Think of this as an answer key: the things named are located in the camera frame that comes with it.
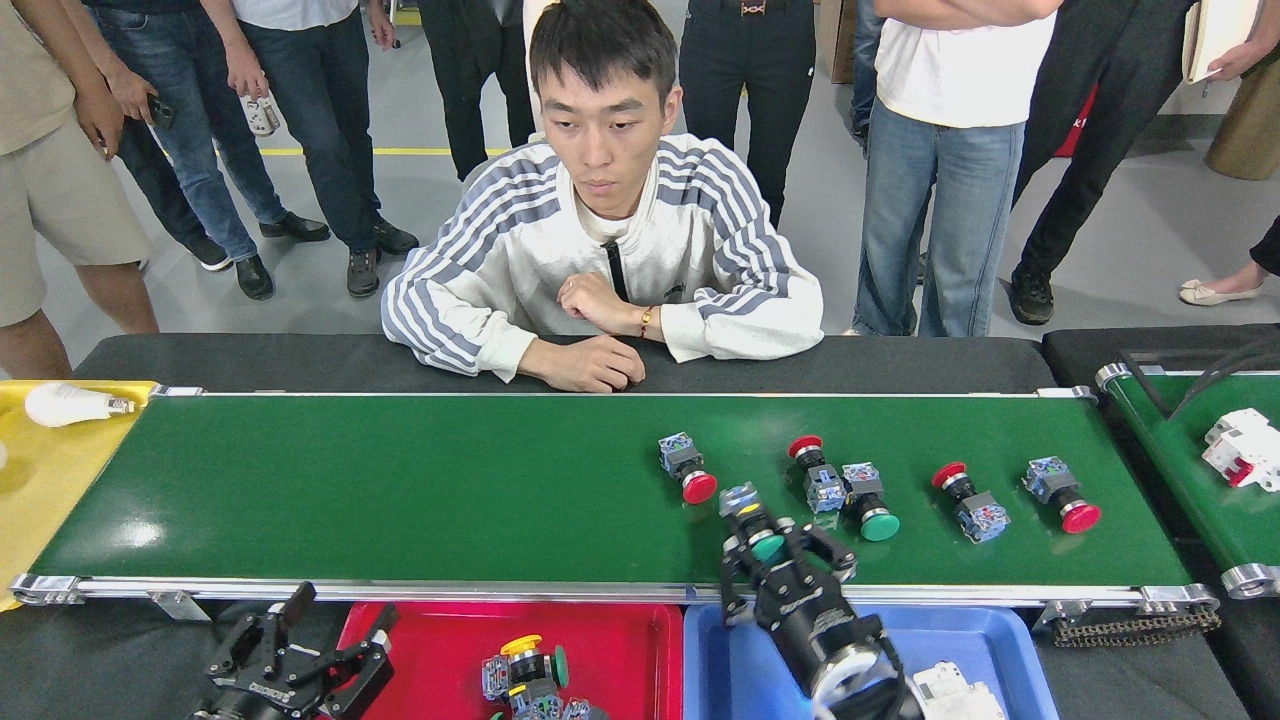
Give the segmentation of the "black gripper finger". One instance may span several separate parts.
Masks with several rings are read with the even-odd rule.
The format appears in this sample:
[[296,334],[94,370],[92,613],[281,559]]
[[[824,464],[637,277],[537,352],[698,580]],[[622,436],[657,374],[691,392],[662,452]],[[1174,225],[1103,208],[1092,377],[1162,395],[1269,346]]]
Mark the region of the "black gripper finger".
[[764,536],[750,541],[731,536],[723,543],[719,596],[722,619],[727,626],[759,624],[753,605],[742,596],[741,589],[746,585],[755,588],[758,584],[756,571],[763,569],[758,555],[764,550]]
[[266,612],[242,616],[215,652],[206,674],[214,682],[251,676],[287,682],[288,632],[310,609],[315,596],[314,584],[303,582],[287,601],[274,603]]
[[362,716],[394,675],[390,629],[399,615],[387,605],[361,641],[317,657],[301,659],[291,669],[296,691],[293,716]]
[[818,559],[837,582],[845,583],[858,571],[858,556],[844,542],[813,523],[782,525],[788,552],[797,562]]

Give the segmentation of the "seated person's left hand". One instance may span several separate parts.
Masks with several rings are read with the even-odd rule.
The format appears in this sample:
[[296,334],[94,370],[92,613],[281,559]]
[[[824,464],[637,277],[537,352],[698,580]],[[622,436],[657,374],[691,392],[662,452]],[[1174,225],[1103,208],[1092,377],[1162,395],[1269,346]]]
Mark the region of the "seated person's left hand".
[[557,301],[572,318],[605,334],[640,336],[644,307],[623,301],[600,273],[579,273],[561,286]]

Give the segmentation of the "seated person's right hand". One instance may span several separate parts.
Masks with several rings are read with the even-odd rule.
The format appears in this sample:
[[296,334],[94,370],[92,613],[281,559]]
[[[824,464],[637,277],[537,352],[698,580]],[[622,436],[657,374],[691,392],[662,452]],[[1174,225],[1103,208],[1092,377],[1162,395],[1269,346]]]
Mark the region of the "seated person's right hand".
[[584,393],[613,393],[646,377],[637,351],[609,336],[572,345],[534,340],[520,359],[517,373],[557,389]]

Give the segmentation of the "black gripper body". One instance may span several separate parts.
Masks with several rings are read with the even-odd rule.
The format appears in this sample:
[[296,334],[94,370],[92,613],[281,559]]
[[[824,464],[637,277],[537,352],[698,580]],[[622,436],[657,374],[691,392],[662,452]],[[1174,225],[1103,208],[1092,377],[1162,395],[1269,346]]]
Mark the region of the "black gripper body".
[[801,691],[864,691],[891,678],[876,615],[858,615],[831,574],[785,560],[756,571],[755,614]]
[[308,719],[326,693],[325,675],[289,674],[262,679],[261,673],[209,673],[216,688],[212,700],[195,710],[196,719]]

